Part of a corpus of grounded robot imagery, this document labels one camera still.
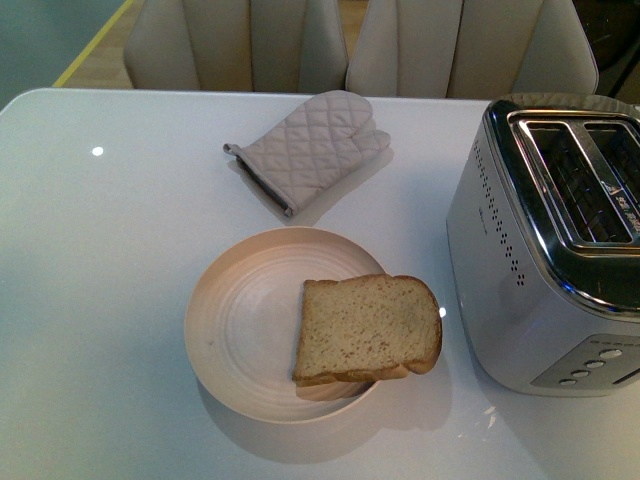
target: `quilted oven mitt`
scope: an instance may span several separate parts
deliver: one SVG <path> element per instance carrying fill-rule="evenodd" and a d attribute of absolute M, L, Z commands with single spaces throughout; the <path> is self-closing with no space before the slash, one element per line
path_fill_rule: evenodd
<path fill-rule="evenodd" d="M 290 217 L 389 146 L 389 134 L 370 127 L 372 117 L 371 104 L 361 96 L 326 92 L 248 147 L 225 144 L 224 151 Z"/>

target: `beige plate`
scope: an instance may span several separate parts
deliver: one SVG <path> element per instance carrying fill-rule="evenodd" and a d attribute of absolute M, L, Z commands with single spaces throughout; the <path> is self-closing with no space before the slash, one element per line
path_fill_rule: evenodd
<path fill-rule="evenodd" d="M 185 318 L 191 365 L 230 409 L 271 423 L 334 415 L 372 383 L 297 388 L 291 380 L 306 279 L 341 280 L 384 273 L 358 245 L 306 227 L 270 230 L 218 257 L 196 285 Z"/>

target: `beige chair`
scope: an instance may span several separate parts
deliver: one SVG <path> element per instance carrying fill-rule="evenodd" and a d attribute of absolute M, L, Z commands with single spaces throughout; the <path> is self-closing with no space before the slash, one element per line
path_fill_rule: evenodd
<path fill-rule="evenodd" d="M 597 84 L 571 0 L 369 0 L 346 81 L 361 95 L 478 99 Z"/>
<path fill-rule="evenodd" d="M 135 88 L 344 88 L 337 0 L 147 0 L 124 50 Z"/>

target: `white bread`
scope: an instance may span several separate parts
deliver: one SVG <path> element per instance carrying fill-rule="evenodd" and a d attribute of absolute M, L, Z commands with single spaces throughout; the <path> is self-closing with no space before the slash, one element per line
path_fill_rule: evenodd
<path fill-rule="evenodd" d="M 292 379 L 299 387 L 423 374 L 442 348 L 429 287 L 405 275 L 307 280 Z"/>

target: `white table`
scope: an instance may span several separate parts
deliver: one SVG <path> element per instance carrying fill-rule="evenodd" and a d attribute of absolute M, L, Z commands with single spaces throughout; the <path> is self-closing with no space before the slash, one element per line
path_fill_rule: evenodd
<path fill-rule="evenodd" d="M 465 342 L 445 217 L 485 102 L 372 99 L 393 158 L 288 222 L 222 145 L 253 142 L 305 98 L 39 90 L 2 112 L 0 478 L 639 478 L 640 383 L 521 395 Z M 432 372 L 296 426 L 198 386 L 183 318 L 199 275 L 294 224 L 432 287 L 447 310 Z"/>

